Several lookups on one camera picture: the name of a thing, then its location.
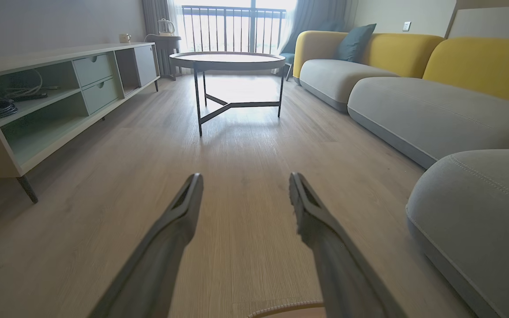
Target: gray sofa seat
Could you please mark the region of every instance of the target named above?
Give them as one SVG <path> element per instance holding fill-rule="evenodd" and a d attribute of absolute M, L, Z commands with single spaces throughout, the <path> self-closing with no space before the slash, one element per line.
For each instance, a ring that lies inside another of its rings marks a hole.
<path fill-rule="evenodd" d="M 425 168 L 460 151 L 509 149 L 509 101 L 414 78 L 360 80 L 348 112 Z"/>
<path fill-rule="evenodd" d="M 509 318 L 509 149 L 444 157 L 406 212 L 422 251 L 474 312 Z"/>
<path fill-rule="evenodd" d="M 364 78 L 398 76 L 380 68 L 340 60 L 309 60 L 300 71 L 300 85 L 335 109 L 347 113 L 355 84 Z"/>

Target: sofa armrest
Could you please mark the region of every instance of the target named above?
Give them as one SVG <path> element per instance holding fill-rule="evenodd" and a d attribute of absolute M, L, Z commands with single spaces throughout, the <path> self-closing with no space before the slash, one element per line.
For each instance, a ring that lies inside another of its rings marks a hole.
<path fill-rule="evenodd" d="M 318 58 L 331 59 L 337 47 L 347 36 L 346 32 L 304 31 L 297 37 L 293 61 L 293 76 L 300 78 L 301 67 L 305 61 Z"/>

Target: white tv stand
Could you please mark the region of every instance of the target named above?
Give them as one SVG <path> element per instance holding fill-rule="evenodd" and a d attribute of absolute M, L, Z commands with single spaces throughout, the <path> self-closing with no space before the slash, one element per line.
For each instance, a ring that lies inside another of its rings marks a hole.
<path fill-rule="evenodd" d="M 38 201 L 25 174 L 127 99 L 160 78 L 153 43 L 79 46 L 0 57 L 6 87 L 52 87 L 48 97 L 16 102 L 0 118 L 0 178 L 15 177 Z"/>

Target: coffee table leg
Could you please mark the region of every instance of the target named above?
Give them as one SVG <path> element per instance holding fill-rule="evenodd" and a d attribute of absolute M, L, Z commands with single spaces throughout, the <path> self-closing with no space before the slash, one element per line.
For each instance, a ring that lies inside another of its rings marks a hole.
<path fill-rule="evenodd" d="M 282 91 L 284 91 L 284 70 L 286 69 L 286 66 L 284 65 L 282 67 L 282 80 L 280 83 L 280 101 L 278 103 L 278 117 L 280 117 L 280 111 L 282 109 Z"/>
<path fill-rule="evenodd" d="M 196 82 L 196 101 L 198 103 L 198 126 L 200 127 L 200 137 L 201 137 L 200 89 L 198 88 L 198 69 L 196 67 L 194 67 L 194 81 Z"/>
<path fill-rule="evenodd" d="M 204 98 L 205 98 L 205 106 L 208 106 L 208 91 L 205 88 L 205 72 L 204 73 Z"/>

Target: black metal table frame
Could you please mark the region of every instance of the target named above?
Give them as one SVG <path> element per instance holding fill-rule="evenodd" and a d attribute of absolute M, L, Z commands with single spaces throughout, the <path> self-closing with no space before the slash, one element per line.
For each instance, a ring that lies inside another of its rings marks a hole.
<path fill-rule="evenodd" d="M 280 111 L 282 107 L 282 91 L 284 90 L 284 73 L 285 69 L 287 68 L 286 65 L 281 67 L 281 84 L 280 84 L 280 99 L 278 101 L 271 101 L 271 102 L 226 102 L 222 99 L 218 99 L 217 97 L 214 97 L 207 93 L 206 90 L 206 84 L 205 84 L 205 72 L 209 69 L 202 69 L 199 65 L 199 63 L 194 63 L 194 81 L 196 83 L 196 101 L 198 103 L 198 127 L 200 129 L 200 137 L 202 137 L 202 131 L 201 131 L 201 125 L 203 123 L 206 123 L 206 121 L 209 121 L 210 119 L 213 119 L 214 117 L 222 114 L 224 111 L 229 110 L 231 108 L 238 108 L 238 107 L 278 107 L 278 117 L 280 117 Z M 219 108 L 216 111 L 212 111 L 211 113 L 207 114 L 206 116 L 202 117 L 200 113 L 200 89 L 198 85 L 198 73 L 203 73 L 204 78 L 204 97 L 205 97 L 205 106 L 208 106 L 208 99 L 212 100 L 220 105 L 223 105 L 223 107 Z"/>

